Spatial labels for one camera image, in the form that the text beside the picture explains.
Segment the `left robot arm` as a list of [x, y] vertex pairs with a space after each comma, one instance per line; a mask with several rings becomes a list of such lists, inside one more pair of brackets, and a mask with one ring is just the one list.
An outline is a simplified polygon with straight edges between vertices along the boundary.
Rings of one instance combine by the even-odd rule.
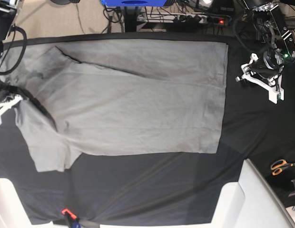
[[[246, 9], [233, 21], [232, 29], [239, 43], [250, 53], [250, 61], [241, 66], [243, 74], [236, 81], [247, 81], [268, 92], [268, 99], [276, 104], [284, 100], [281, 86], [283, 69], [295, 62], [295, 37], [288, 28], [285, 16], [273, 0], [245, 0]], [[248, 47], [237, 31], [243, 18], [249, 18], [265, 41], [259, 50]]]

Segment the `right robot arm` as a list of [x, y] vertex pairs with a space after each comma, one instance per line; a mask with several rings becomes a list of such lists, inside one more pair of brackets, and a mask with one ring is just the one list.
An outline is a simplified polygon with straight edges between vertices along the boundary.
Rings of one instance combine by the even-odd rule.
[[[6, 51], [4, 51], [3, 41], [5, 41], [11, 33], [15, 35], [16, 32], [19, 32], [23, 36], [22, 50], [19, 58], [11, 69], [0, 71], [0, 76], [7, 76], [17, 69], [25, 54], [27, 47], [27, 34], [24, 29], [15, 25], [15, 19], [22, 8], [22, 4], [22, 0], [0, 0], [0, 68], [12, 48], [15, 36], [13, 36]], [[2, 115], [24, 98], [25, 95], [20, 88], [7, 84], [0, 79], [0, 125], [2, 124]]]

